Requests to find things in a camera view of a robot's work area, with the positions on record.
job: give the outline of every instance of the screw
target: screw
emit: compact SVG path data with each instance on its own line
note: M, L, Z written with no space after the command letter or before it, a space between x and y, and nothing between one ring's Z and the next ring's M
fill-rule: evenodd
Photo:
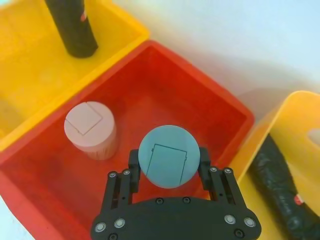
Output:
M226 168L226 169L224 170L224 172L225 172L226 174L230 174L230 173L232 173L232 171L231 171L231 169L230 169L230 168Z
M110 177L110 178L114 178L115 176L117 176L117 174L116 174L115 172L111 172L111 173L109 174L109 177Z
M118 218L117 220L115 220L114 222L114 227L116 229L120 229L122 228L124 225L126 224L126 221L123 218Z
M234 235L239 239L243 239L245 237L245 233L241 229L236 229L234 231Z
M109 240L117 240L118 239L118 235L115 234L115 233L112 233L110 236L109 236Z
M235 224L236 218L232 215L225 215L224 220L227 224Z
M156 204L161 205L161 204L164 203L164 200L163 200L162 198L157 198L157 199L155 200L155 202L156 202Z
M95 232L101 233L107 228L107 225L104 222L99 222L97 225L95 225Z
M182 199L182 201L183 201L183 203L185 203L185 204L189 204L189 203L191 202L191 200L190 200L189 197L184 197L184 198Z
M254 228L256 226L256 221L253 220L251 217L246 217L244 219L244 223L250 228Z

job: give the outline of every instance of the black bottle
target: black bottle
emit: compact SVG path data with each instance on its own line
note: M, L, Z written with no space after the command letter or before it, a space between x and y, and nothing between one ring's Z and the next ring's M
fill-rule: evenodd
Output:
M92 56L98 48L85 12L84 0L45 0L69 54Z

